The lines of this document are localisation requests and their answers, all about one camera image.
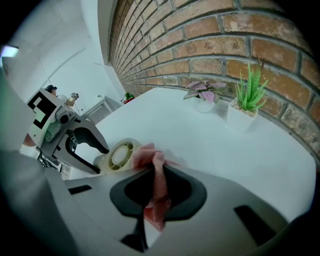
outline red cloth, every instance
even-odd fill
[[[163,230],[165,212],[171,206],[171,200],[168,197],[167,181],[164,174],[164,164],[174,164],[171,161],[166,161],[164,153],[155,150],[153,143],[140,146],[132,154],[132,168],[143,167],[147,164],[154,165],[154,181],[153,195],[144,208],[144,218],[148,220],[160,232]]]

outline white table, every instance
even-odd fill
[[[192,109],[185,91],[155,88],[97,124],[109,147],[124,138],[153,142],[166,159],[239,183],[275,207],[289,222],[311,205],[316,164],[281,128],[258,116],[248,131],[226,124],[228,102],[208,113]],[[76,153],[92,162],[101,153],[80,144]],[[71,179],[88,175],[73,169]]]

